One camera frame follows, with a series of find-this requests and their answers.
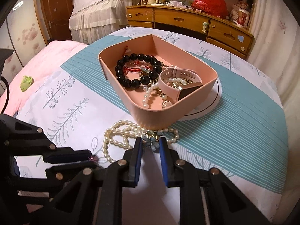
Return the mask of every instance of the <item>black bead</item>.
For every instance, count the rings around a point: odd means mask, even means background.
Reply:
[[[117,72],[117,71],[119,71],[119,70],[122,70],[122,66],[121,66],[121,65],[115,66],[115,71]]]
[[[150,79],[155,80],[155,79],[158,77],[158,73],[155,72],[155,71],[153,71],[153,70],[151,70],[151,71],[148,73],[148,76],[149,76]]]
[[[131,82],[131,86],[135,89],[141,86],[141,82],[138,79],[133,79]]]
[[[150,84],[150,78],[146,75],[141,77],[141,84],[147,86]]]
[[[161,61],[156,61],[153,65],[158,65],[158,66],[162,66],[162,62]]]
[[[123,82],[124,79],[126,79],[124,75],[121,75],[117,78],[120,84]]]
[[[130,56],[125,55],[125,56],[122,57],[122,59],[123,59],[123,61],[124,61],[125,63],[128,63],[129,60],[130,60]]]
[[[159,65],[155,65],[154,67],[153,67],[153,70],[155,71],[155,72],[157,72],[157,73],[161,73],[163,70],[162,70],[162,68],[161,68],[161,66],[159,66]]]
[[[119,61],[117,61],[117,65],[121,65],[123,67],[125,65],[125,63],[123,62],[122,59],[120,59]]]
[[[150,58],[150,63],[153,65],[157,61],[156,58]]]
[[[121,76],[121,75],[124,75],[124,72],[123,72],[123,70],[119,70],[119,71],[117,71],[117,72],[115,73],[115,75],[116,75],[117,77],[119,77],[119,76]]]
[[[122,86],[123,86],[124,88],[130,88],[130,87],[131,87],[131,80],[130,80],[130,79],[124,79],[124,80],[122,81]]]
[[[144,56],[144,61],[145,61],[146,63],[148,63],[148,62],[150,61],[150,56],[149,56],[149,55],[145,55],[145,56]]]
[[[135,61],[135,60],[137,59],[137,54],[132,53],[132,54],[130,55],[130,59],[131,59],[132,61]]]
[[[140,54],[138,54],[138,56],[137,56],[137,59],[139,59],[140,61],[143,61],[144,60],[144,54],[143,53],[140,53]]]

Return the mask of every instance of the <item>door handle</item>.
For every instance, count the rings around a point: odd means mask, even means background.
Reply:
[[[49,24],[49,27],[50,28],[52,28],[52,25],[51,24],[53,24],[54,23],[54,21],[53,22],[50,22],[50,20],[48,21],[48,24]]]
[[[203,23],[203,29],[202,29],[203,33],[206,33],[206,27],[207,27],[207,22],[204,22]]]

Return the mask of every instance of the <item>watch face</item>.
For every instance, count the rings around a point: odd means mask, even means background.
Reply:
[[[182,98],[185,98],[187,95],[194,92],[196,89],[199,89],[201,86],[203,86],[201,82],[179,86],[178,89],[180,90],[180,93],[177,101],[180,101]]]

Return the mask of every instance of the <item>pink plastic container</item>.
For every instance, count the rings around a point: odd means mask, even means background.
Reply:
[[[142,105],[145,95],[142,86],[136,90],[128,90],[123,88],[116,78],[114,68],[116,62],[122,58],[125,46],[129,46],[130,54],[154,55],[165,65],[196,71],[202,79],[203,86],[165,109],[161,107],[162,99],[152,96],[148,101],[149,109],[145,109]],[[218,78],[217,72],[205,62],[154,35],[134,38],[107,47],[100,52],[99,61],[106,79],[113,86],[134,120],[140,126],[151,130],[167,128],[201,104]],[[139,79],[139,73],[128,73],[126,77],[130,80]]]

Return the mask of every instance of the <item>smartwatch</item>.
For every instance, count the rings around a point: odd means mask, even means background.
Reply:
[[[165,83],[166,79],[168,78],[183,78],[187,80],[191,80],[193,83],[180,85],[177,88],[174,88],[167,83]],[[181,69],[176,66],[167,67],[164,71],[162,71],[158,78],[158,86],[160,90],[170,97],[173,102],[180,101],[182,98],[186,97],[187,95],[191,94],[195,90],[199,89],[203,86],[201,78],[198,74],[189,69]]]

